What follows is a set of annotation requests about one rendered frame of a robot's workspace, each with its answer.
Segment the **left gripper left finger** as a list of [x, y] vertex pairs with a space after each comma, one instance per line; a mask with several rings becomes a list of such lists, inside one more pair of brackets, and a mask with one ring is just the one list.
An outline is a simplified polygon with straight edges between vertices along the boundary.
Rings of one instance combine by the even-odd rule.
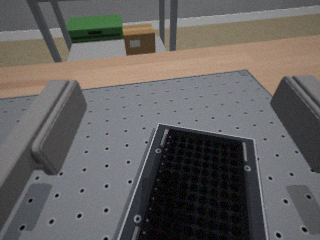
[[61, 171], [86, 109], [77, 80], [50, 80], [1, 144], [0, 232], [33, 171]]

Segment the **black well plate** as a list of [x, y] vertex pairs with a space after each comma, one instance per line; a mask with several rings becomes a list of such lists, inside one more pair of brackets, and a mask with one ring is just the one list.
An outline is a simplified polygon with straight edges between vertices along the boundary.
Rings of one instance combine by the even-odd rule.
[[138, 240], [250, 240], [242, 141], [169, 129]]

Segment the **grey perforated metal plate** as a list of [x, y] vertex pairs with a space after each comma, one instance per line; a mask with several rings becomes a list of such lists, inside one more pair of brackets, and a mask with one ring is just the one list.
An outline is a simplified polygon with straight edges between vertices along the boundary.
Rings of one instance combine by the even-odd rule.
[[32, 173], [0, 240], [117, 240], [158, 123], [255, 139], [269, 240], [320, 240], [320, 173], [247, 69], [82, 92], [61, 171]]

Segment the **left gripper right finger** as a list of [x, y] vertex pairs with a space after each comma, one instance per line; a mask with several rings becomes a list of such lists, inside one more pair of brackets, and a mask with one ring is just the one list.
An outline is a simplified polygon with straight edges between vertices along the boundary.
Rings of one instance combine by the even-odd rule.
[[310, 168], [320, 173], [320, 81], [284, 76], [270, 105]]

